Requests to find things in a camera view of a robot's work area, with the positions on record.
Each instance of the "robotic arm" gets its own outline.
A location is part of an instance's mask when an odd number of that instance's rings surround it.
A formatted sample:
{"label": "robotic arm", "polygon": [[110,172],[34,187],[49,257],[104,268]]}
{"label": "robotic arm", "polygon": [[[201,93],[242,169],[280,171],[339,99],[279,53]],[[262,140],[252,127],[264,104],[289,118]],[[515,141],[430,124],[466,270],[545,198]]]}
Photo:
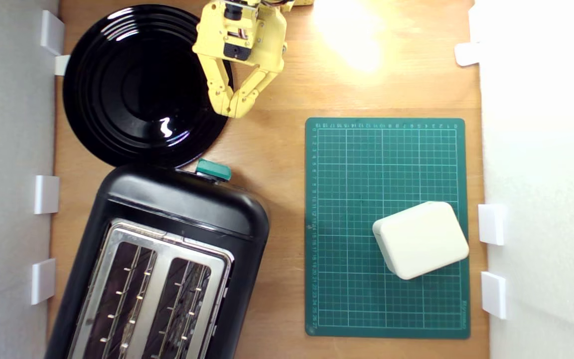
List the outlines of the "robotic arm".
{"label": "robotic arm", "polygon": [[[214,111],[241,118],[283,70],[287,22],[282,11],[313,0],[211,0],[203,8],[193,51],[198,55]],[[234,92],[223,59],[255,69]]]}

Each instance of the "green toggle lever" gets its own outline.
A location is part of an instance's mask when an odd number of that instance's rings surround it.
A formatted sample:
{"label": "green toggle lever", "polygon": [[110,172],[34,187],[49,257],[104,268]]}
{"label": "green toggle lever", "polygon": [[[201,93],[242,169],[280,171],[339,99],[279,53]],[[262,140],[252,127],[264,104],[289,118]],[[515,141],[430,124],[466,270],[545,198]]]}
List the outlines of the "green toggle lever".
{"label": "green toggle lever", "polygon": [[204,159],[198,160],[196,173],[203,173],[203,175],[216,177],[223,181],[229,181],[232,178],[232,170],[228,166]]}

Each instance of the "green cutting mat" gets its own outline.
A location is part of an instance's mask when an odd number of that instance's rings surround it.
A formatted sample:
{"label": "green cutting mat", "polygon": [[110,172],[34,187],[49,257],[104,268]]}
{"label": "green cutting mat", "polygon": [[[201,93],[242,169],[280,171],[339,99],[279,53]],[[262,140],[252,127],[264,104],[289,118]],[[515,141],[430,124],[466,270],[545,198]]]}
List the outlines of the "green cutting mat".
{"label": "green cutting mat", "polygon": [[402,280],[371,231],[378,218],[442,200],[468,238],[464,121],[310,118],[306,137],[307,333],[469,337],[468,259]]}

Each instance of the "black toaster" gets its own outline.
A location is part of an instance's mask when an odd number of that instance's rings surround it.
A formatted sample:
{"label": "black toaster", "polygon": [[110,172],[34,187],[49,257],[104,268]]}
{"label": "black toaster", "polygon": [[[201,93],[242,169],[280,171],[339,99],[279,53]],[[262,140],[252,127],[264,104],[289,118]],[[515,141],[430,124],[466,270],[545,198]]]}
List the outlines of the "black toaster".
{"label": "black toaster", "polygon": [[103,181],[46,359],[233,357],[269,219],[201,162],[122,166]]}
{"label": "black toaster", "polygon": [[[198,18],[162,5],[108,14],[74,48],[70,126],[116,166],[98,190],[46,359],[230,359],[265,243],[261,202],[200,160],[216,114],[191,50]],[[230,64],[225,63],[230,74]]]}

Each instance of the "toaster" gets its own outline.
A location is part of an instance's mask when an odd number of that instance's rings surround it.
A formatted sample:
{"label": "toaster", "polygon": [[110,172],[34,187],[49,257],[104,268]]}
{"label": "toaster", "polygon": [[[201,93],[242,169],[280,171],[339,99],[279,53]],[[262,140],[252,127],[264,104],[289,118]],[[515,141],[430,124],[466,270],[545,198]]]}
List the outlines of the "toaster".
{"label": "toaster", "polygon": [[259,198],[146,164],[103,181],[46,359],[230,359],[269,234]]}

